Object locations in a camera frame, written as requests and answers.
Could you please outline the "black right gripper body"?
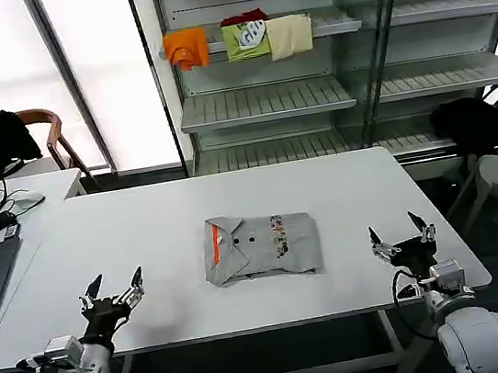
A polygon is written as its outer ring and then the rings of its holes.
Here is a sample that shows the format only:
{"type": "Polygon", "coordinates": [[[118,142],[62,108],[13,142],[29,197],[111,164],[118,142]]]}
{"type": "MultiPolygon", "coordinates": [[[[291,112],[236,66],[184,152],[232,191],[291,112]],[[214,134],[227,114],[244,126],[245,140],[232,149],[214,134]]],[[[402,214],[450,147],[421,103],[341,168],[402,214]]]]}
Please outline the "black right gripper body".
{"type": "Polygon", "coordinates": [[[397,243],[396,252],[390,263],[395,267],[406,267],[414,277],[424,280],[430,277],[430,268],[437,264],[434,255],[436,254],[436,240],[422,241],[422,237],[417,236],[407,241],[397,243]]]}

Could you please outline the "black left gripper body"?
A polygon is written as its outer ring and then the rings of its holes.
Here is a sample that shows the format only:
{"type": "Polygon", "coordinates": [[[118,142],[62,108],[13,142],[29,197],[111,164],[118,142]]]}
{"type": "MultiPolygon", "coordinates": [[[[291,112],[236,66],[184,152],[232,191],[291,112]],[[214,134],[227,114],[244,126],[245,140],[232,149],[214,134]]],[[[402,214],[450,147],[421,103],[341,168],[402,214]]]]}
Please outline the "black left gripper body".
{"type": "Polygon", "coordinates": [[[94,300],[87,308],[82,308],[81,314],[87,320],[82,344],[111,343],[120,320],[128,320],[130,306],[127,303],[116,302],[116,298],[94,300]]]}

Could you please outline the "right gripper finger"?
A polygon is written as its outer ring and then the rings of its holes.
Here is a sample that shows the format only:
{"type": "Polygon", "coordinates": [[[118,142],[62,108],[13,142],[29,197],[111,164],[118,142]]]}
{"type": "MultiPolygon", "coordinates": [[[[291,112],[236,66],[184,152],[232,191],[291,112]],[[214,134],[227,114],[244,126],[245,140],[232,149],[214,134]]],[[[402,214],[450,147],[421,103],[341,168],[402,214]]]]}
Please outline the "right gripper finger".
{"type": "Polygon", "coordinates": [[[436,239],[436,226],[432,223],[427,223],[420,216],[408,212],[409,218],[420,232],[421,243],[433,243],[436,239]]]}
{"type": "Polygon", "coordinates": [[[372,253],[379,259],[391,263],[393,258],[400,253],[400,247],[384,243],[372,227],[368,228],[368,234],[369,240],[371,241],[372,253]]]}

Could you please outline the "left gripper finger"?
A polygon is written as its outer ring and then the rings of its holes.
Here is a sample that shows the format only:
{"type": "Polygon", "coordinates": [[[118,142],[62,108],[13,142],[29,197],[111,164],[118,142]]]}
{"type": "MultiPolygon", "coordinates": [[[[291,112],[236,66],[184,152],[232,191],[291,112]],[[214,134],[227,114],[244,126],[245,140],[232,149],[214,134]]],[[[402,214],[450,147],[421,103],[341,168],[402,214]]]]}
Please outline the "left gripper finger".
{"type": "Polygon", "coordinates": [[[102,282],[102,275],[95,277],[92,283],[86,288],[85,294],[79,297],[81,301],[82,311],[87,311],[93,307],[98,291],[100,290],[100,285],[102,282]]]}
{"type": "Polygon", "coordinates": [[[144,294],[141,266],[137,267],[135,270],[136,271],[133,274],[130,286],[127,290],[117,296],[117,299],[115,300],[116,304],[127,305],[129,307],[135,306],[141,301],[144,294]]]}

